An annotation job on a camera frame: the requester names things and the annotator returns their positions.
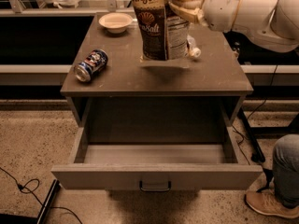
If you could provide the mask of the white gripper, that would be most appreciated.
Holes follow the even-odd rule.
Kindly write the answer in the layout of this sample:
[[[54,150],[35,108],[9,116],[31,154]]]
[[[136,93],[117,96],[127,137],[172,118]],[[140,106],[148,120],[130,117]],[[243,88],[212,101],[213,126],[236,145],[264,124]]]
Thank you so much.
[[[212,31],[229,32],[233,27],[240,1],[169,0],[168,4],[172,11],[185,21],[201,25],[207,23]]]

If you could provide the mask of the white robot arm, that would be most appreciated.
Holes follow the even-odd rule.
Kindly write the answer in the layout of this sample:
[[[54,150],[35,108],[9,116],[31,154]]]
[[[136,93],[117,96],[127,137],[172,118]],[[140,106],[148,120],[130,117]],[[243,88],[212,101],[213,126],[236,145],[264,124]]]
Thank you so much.
[[[181,18],[275,52],[299,46],[299,0],[168,0]]]

